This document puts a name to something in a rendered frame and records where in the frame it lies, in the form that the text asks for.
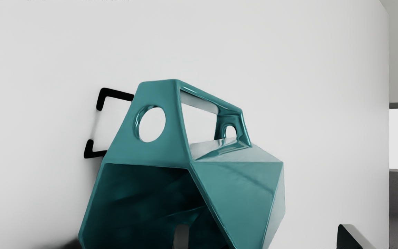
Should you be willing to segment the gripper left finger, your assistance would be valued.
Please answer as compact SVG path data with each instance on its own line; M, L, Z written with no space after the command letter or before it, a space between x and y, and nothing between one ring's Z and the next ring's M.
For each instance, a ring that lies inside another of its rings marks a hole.
M172 249L189 249L189 225L179 224L175 228Z

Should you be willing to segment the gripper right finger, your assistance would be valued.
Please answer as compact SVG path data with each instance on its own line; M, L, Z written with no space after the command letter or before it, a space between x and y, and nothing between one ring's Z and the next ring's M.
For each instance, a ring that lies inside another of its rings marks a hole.
M340 224L336 249L376 249L376 247L352 224Z

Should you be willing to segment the teal faceted mug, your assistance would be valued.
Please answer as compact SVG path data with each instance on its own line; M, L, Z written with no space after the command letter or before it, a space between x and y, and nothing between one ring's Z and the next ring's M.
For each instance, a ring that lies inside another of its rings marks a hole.
M285 214L283 162L251 143L242 110L176 79L142 82L103 157L79 229L82 249L268 249Z

